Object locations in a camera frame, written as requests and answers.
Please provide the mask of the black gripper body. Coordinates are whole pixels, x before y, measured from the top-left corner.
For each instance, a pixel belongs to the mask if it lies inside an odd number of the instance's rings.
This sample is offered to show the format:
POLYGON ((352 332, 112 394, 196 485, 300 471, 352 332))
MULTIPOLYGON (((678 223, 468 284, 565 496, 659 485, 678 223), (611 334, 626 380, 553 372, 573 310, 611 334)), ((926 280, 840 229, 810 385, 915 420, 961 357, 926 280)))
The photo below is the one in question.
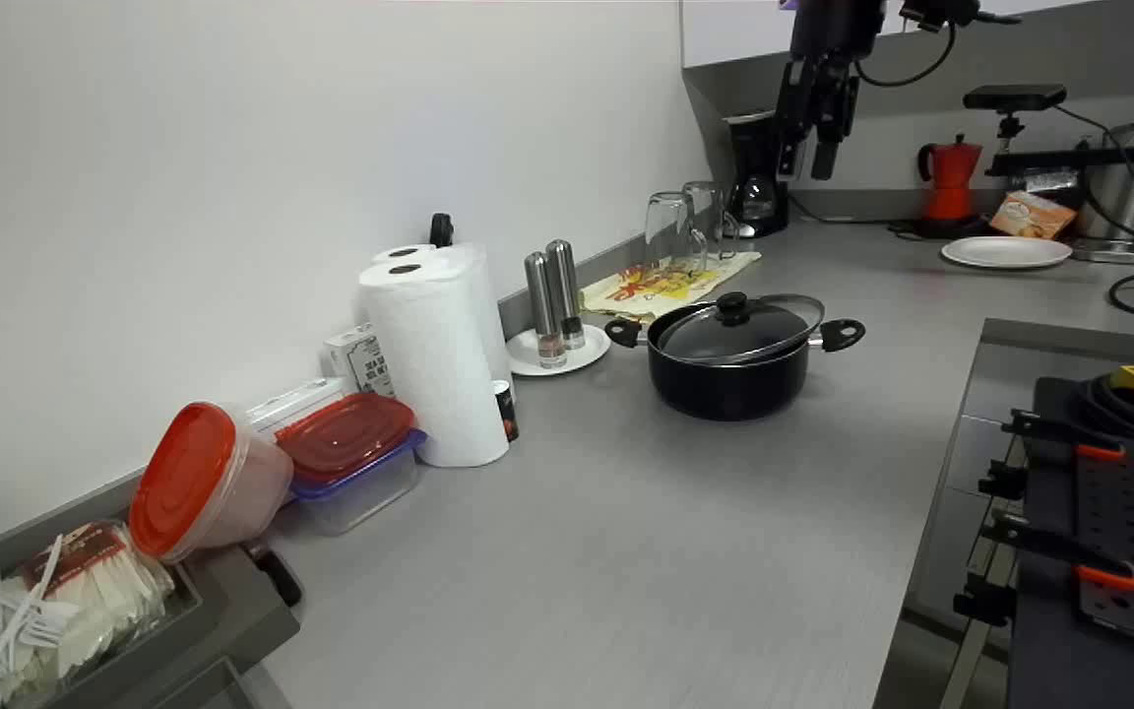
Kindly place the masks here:
POLYGON ((781 120, 794 129, 848 129, 859 100, 853 63, 869 50, 874 29, 865 22, 800 22, 781 87, 781 120))

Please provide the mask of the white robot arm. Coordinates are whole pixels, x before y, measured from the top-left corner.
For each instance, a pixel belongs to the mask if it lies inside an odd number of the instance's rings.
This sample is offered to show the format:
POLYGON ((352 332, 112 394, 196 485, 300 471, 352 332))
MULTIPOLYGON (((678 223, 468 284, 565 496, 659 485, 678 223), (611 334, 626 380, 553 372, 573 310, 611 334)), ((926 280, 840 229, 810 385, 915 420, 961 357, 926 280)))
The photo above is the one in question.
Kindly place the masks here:
POLYGON ((788 68, 775 100, 775 171, 794 173, 805 139, 814 139, 810 177, 835 173, 853 122, 859 63, 874 50, 886 0, 794 0, 788 68))

